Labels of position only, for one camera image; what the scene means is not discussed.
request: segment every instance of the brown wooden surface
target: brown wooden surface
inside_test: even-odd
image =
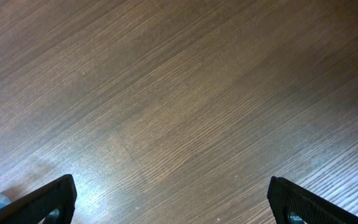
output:
[[[66,173],[73,223],[274,223],[272,175],[358,215],[358,1],[5,1],[0,192]]]

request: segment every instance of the wood laminate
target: wood laminate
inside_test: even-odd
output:
[[[0,1],[0,192],[67,173],[73,223],[358,215],[358,1]]]

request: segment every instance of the wooden floor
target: wooden floor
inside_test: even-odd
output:
[[[275,223],[286,177],[358,215],[358,1],[0,1],[0,192],[73,223]]]

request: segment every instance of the black plastic object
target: black plastic object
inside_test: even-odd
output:
[[[358,224],[358,217],[282,177],[272,177],[267,199],[278,224]]]
[[[73,176],[64,175],[0,209],[0,224],[68,224],[77,192]]]

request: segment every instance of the floor board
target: floor board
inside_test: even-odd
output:
[[[0,1],[0,192],[67,173],[73,223],[358,215],[358,1]]]

